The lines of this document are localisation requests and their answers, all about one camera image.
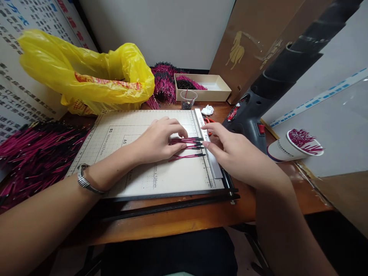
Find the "bracelet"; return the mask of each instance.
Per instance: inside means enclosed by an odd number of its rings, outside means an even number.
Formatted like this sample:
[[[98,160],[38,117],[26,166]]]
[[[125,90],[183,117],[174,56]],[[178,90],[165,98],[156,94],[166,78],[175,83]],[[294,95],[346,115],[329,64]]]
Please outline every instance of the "bracelet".
[[[80,164],[77,169],[78,169],[78,183],[81,187],[86,188],[87,190],[90,190],[92,192],[94,192],[95,194],[98,194],[100,196],[103,196],[106,192],[101,192],[99,190],[97,190],[96,188],[93,188],[91,186],[91,183],[89,183],[89,181],[84,177],[84,173],[83,171],[85,169],[87,169],[89,167],[89,165],[87,164]]]

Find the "clear plastic cup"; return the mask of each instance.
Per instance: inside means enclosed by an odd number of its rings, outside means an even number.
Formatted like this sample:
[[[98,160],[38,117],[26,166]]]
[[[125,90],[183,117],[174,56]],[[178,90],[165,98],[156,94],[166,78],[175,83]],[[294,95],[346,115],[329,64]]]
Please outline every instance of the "clear plastic cup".
[[[192,90],[183,90],[180,92],[181,97],[181,109],[182,110],[190,110],[198,97],[197,93]]]

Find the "left hand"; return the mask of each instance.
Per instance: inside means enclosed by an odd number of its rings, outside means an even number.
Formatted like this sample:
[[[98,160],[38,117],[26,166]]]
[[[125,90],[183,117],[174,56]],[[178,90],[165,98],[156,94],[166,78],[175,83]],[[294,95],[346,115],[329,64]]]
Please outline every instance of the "left hand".
[[[129,145],[138,158],[138,163],[147,164],[168,159],[184,149],[187,146],[186,143],[168,145],[169,137],[174,133],[188,138],[187,131],[177,119],[166,116],[160,120],[154,120],[147,130]]]

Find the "red switch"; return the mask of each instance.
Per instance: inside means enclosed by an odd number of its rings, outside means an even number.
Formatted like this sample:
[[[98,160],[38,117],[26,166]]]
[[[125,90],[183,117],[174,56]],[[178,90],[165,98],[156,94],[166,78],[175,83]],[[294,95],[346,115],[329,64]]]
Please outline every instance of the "red switch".
[[[265,125],[258,125],[258,130],[260,131],[260,134],[264,134],[265,133]]]

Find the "red scissors handle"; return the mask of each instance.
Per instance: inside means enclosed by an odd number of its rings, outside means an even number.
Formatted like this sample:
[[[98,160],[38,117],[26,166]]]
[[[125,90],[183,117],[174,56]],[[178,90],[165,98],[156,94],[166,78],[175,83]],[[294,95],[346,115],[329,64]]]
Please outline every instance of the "red scissors handle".
[[[208,124],[208,123],[215,123],[215,121],[213,121],[212,119],[207,118],[207,117],[203,117],[203,120],[204,120],[204,123],[205,123],[205,124]]]

